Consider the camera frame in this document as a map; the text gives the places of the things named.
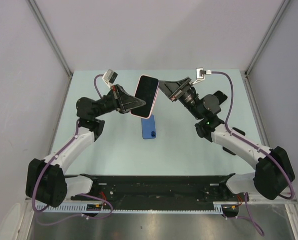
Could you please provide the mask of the blue phone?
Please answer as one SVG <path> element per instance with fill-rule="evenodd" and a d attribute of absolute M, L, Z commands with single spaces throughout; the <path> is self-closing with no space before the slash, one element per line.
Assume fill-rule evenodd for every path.
<path fill-rule="evenodd" d="M 142 138 L 144 140 L 155 139 L 156 138 L 156 127 L 155 127 L 155 118 L 152 114 L 147 119 L 141 120 L 141 129 L 142 129 Z"/>

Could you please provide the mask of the black phone case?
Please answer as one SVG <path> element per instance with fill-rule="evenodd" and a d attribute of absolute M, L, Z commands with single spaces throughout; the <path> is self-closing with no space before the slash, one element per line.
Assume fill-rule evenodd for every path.
<path fill-rule="evenodd" d="M 221 105 L 228 99 L 228 96 L 220 90 L 216 91 L 213 95 L 217 97 L 219 105 Z"/>

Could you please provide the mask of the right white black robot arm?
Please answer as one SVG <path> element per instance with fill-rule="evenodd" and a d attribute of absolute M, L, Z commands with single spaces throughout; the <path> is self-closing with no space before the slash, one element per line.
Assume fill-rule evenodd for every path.
<path fill-rule="evenodd" d="M 254 169 L 247 174 L 229 175 L 225 185 L 219 188 L 220 197 L 230 201 L 239 193 L 258 192 L 269 200 L 293 199 L 295 174 L 286 150 L 255 143 L 247 139 L 243 131 L 229 127 L 227 120 L 218 117 L 220 105 L 228 97 L 217 91 L 199 98 L 194 85 L 195 82 L 187 77 L 179 81 L 161 81 L 159 89 L 170 101 L 179 101 L 198 120 L 195 129 L 200 138 L 222 146 Z"/>

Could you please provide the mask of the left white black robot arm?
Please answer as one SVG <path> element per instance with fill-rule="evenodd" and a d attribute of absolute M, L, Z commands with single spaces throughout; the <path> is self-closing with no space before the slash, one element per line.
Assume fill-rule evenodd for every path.
<path fill-rule="evenodd" d="M 129 95 L 122 86 L 113 85 L 107 95 L 99 100 L 82 97 L 76 102 L 77 121 L 73 136 L 59 150 L 44 159 L 33 159 L 28 165 L 25 193 L 31 198 L 34 210 L 39 201 L 58 207 L 65 199 L 83 194 L 93 200 L 99 195 L 99 187 L 90 177 L 78 175 L 65 177 L 69 166 L 102 134 L 104 120 L 99 117 L 117 111 L 121 114 L 142 107 L 146 102 Z"/>

